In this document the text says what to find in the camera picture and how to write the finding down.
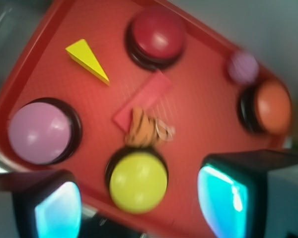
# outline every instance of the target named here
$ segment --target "orange button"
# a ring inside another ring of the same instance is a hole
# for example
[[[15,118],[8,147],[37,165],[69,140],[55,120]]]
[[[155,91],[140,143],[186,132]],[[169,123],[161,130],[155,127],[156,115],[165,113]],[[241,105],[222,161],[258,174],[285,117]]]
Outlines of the orange button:
[[[287,89],[278,81],[264,82],[254,100],[255,113],[261,127],[271,134],[281,134],[289,129],[292,104]]]

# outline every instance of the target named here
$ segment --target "red button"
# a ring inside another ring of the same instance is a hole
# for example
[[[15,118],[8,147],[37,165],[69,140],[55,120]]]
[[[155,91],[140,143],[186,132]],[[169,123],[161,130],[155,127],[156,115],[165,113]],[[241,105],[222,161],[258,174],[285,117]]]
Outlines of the red button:
[[[185,44],[185,28],[181,18],[160,6],[146,8],[135,17],[132,35],[145,55],[160,60],[178,56]]]

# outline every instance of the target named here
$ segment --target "yellow triangle block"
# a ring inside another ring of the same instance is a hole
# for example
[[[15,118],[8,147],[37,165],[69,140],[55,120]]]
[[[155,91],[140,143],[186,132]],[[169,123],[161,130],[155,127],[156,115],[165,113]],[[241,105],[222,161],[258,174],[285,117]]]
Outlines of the yellow triangle block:
[[[96,59],[94,53],[91,51],[91,48],[89,47],[86,40],[81,39],[75,42],[74,44],[66,47],[66,51],[77,63],[94,74],[101,81],[103,81],[107,85],[110,85],[107,75]]]

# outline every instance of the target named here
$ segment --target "tray rim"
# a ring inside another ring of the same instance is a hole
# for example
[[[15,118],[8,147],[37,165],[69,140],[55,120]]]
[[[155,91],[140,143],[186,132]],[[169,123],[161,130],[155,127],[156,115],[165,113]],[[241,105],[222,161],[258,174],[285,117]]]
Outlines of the tray rim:
[[[1,120],[1,118],[8,118],[8,115],[13,107],[13,103],[11,102],[16,101],[21,94],[22,88],[27,83],[28,77],[33,72],[35,65],[45,51],[45,48],[48,46],[54,33],[57,31],[59,25],[67,15],[71,6],[76,1],[77,0],[55,0],[43,17],[39,26],[35,30],[28,44],[24,48],[21,56],[19,57],[7,81],[4,83],[0,91],[0,128],[6,128],[5,125],[7,122],[6,120]],[[198,19],[189,15],[184,10],[173,5],[167,0],[131,1],[136,2],[142,6],[146,6],[148,4],[160,4],[171,9],[185,20],[188,34],[190,34],[194,38],[197,38],[199,41],[201,39],[203,39],[203,41],[212,41],[213,44],[216,44],[216,47],[221,48],[221,54],[223,54],[224,52],[225,55],[229,56],[229,54],[231,54],[233,51],[240,49],[240,47],[211,29],[209,26],[205,25]],[[265,75],[266,77],[268,76],[271,78],[277,78],[272,72],[263,67],[261,64],[260,67],[261,74]],[[23,70],[27,72],[28,77],[19,77],[19,75],[22,74]],[[285,138],[286,136],[275,136],[272,139],[273,144],[271,144],[270,147],[280,147]],[[7,140],[7,130],[2,132],[0,129],[0,158],[4,161],[4,163],[12,166],[12,168],[16,171],[29,171],[30,169],[28,169],[27,167],[8,159],[9,154],[5,153],[5,150],[2,149],[1,146],[2,144],[6,143],[9,144]],[[145,228],[146,231],[150,230],[150,232],[157,232],[158,235],[161,235],[163,237],[187,237],[188,235],[190,235],[188,233],[180,232],[179,229],[172,231],[170,227],[157,223],[153,224],[152,222],[148,221],[142,222],[140,225],[138,225],[139,223],[133,221],[135,216],[126,214],[123,211],[117,212],[117,210],[115,210],[110,204],[102,202],[99,199],[95,199],[92,195],[90,195],[88,192],[88,188],[85,187],[83,190],[85,191],[85,193],[82,194],[82,198],[86,202],[86,204],[93,204],[93,206],[95,206],[101,213],[103,212],[105,215],[108,215],[109,217],[137,230],[143,230],[146,223],[146,225],[148,225]]]

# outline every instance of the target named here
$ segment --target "wall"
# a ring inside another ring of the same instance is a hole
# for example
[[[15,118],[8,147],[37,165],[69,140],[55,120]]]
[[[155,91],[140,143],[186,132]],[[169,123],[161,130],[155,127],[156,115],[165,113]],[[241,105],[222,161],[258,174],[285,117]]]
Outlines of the wall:
[[[247,49],[298,101],[298,0],[169,0]]]

